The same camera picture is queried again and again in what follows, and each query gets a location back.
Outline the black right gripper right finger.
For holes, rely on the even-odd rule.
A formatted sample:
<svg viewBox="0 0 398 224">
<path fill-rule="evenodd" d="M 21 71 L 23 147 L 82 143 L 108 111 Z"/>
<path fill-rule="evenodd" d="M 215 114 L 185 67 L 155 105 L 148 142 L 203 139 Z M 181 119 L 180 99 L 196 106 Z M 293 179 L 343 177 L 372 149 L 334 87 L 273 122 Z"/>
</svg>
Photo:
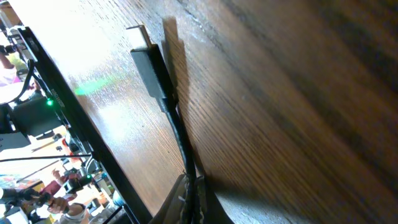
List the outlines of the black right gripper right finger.
<svg viewBox="0 0 398 224">
<path fill-rule="evenodd" d="M 233 224 L 204 176 L 195 181 L 195 224 Z"/>
</svg>

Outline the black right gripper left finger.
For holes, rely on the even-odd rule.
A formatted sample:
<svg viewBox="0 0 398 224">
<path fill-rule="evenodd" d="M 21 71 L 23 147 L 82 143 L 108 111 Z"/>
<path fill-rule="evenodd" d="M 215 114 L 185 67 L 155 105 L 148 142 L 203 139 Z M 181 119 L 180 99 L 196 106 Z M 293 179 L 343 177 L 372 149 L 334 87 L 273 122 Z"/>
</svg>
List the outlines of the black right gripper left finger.
<svg viewBox="0 0 398 224">
<path fill-rule="evenodd" d="M 185 174 L 178 176 L 160 210 L 149 224 L 186 224 L 189 220 L 189 180 Z"/>
</svg>

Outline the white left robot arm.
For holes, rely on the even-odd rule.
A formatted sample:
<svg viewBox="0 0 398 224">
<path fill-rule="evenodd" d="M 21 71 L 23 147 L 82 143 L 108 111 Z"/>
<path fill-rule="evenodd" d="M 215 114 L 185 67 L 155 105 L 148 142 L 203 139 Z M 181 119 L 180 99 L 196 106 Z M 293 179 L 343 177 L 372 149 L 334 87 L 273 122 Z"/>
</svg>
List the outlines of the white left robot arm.
<svg viewBox="0 0 398 224">
<path fill-rule="evenodd" d="M 31 144 L 38 137 L 61 125 L 53 106 L 45 97 L 10 107 L 1 106 L 1 150 L 17 149 Z"/>
</svg>

